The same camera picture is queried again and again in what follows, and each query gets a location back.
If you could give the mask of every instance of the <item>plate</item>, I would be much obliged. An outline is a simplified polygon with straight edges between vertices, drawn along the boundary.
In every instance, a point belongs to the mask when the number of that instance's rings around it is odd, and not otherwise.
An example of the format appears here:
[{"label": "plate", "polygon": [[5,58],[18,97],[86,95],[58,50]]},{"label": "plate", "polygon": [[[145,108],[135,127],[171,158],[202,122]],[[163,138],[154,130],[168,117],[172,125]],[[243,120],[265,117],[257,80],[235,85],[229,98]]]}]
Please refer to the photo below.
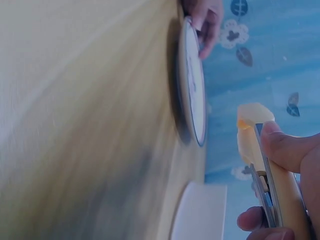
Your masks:
[{"label": "plate", "polygon": [[207,113],[204,73],[199,50],[197,32],[191,26],[191,18],[186,17],[178,50],[180,97],[188,129],[202,147],[206,139]]}]

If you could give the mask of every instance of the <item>peeler handle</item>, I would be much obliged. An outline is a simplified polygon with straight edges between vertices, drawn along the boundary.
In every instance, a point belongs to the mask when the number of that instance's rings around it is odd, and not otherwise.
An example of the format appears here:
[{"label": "peeler handle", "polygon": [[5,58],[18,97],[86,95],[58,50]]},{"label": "peeler handle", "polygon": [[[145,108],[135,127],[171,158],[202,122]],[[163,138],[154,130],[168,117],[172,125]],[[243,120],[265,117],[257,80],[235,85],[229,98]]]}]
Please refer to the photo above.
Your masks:
[{"label": "peeler handle", "polygon": [[283,227],[294,232],[295,240],[309,240],[310,226],[294,174],[269,161]]}]

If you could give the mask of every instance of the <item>flower pattern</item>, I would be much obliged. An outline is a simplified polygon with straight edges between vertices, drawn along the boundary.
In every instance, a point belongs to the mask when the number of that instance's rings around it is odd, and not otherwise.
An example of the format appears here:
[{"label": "flower pattern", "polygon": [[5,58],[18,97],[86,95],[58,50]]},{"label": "flower pattern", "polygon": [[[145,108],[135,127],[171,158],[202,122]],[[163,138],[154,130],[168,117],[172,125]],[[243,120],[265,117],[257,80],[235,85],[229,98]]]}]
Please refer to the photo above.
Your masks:
[{"label": "flower pattern", "polygon": [[247,166],[234,167],[231,170],[231,174],[238,180],[248,181],[252,179]]},{"label": "flower pattern", "polygon": [[249,39],[249,29],[244,24],[238,24],[236,20],[225,21],[224,28],[219,34],[219,43],[223,48],[233,49],[237,44],[244,44]]}]

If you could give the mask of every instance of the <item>wooden table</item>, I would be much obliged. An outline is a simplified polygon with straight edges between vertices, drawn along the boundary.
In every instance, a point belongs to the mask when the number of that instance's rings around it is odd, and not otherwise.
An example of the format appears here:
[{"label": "wooden table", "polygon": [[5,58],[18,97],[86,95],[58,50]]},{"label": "wooden table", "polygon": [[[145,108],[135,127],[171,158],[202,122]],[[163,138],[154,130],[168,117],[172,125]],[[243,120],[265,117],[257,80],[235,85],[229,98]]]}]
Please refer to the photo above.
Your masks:
[{"label": "wooden table", "polygon": [[177,100],[175,0],[0,9],[0,238],[168,239],[206,155]]}]

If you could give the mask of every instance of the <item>peeler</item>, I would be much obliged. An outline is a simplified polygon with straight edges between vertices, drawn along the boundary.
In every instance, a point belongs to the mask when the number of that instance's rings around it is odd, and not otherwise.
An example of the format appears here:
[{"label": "peeler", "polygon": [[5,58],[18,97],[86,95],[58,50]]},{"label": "peeler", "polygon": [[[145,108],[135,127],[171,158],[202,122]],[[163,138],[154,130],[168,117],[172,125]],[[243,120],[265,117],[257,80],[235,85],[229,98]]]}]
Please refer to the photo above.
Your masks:
[{"label": "peeler", "polygon": [[264,210],[265,227],[286,227],[296,240],[313,239],[312,226],[293,172],[268,160],[261,146],[263,124],[275,121],[274,114],[260,103],[237,109],[237,144],[249,166],[254,190]]}]

